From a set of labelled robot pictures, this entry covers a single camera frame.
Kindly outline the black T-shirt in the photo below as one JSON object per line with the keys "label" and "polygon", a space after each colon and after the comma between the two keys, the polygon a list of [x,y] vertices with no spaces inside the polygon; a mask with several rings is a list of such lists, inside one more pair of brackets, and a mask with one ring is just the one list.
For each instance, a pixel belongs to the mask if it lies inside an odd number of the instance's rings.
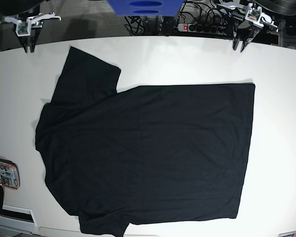
{"label": "black T-shirt", "polygon": [[84,234],[237,217],[251,143],[252,83],[146,85],[71,47],[35,147],[45,184]]}

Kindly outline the small sticker label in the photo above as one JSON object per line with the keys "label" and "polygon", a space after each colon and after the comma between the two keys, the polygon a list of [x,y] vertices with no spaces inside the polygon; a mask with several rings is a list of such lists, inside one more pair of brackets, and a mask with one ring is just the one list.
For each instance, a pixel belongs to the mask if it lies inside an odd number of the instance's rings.
{"label": "small sticker label", "polygon": [[296,231],[279,234],[278,237],[296,237]]}

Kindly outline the white tray at table edge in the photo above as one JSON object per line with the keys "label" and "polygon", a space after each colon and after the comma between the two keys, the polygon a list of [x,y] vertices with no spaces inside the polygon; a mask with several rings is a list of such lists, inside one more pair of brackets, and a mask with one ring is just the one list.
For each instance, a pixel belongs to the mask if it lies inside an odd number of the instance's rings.
{"label": "white tray at table edge", "polygon": [[32,235],[37,226],[31,209],[3,205],[0,211],[0,228]]}

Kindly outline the black power strip red switch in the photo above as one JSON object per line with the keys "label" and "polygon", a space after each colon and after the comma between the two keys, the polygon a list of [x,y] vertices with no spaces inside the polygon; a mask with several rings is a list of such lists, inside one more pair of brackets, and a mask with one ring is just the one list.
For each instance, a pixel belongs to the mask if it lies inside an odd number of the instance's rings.
{"label": "black power strip red switch", "polygon": [[192,23],[179,23],[177,30],[183,33],[198,33],[210,34],[218,36],[231,36],[232,30],[226,25],[217,24],[192,24]]}

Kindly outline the blue plastic box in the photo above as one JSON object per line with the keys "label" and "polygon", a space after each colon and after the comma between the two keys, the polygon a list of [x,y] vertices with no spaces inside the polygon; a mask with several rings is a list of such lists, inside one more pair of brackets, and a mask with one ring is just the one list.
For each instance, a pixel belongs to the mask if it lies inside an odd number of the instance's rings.
{"label": "blue plastic box", "polygon": [[107,0],[117,16],[175,16],[183,0]]}

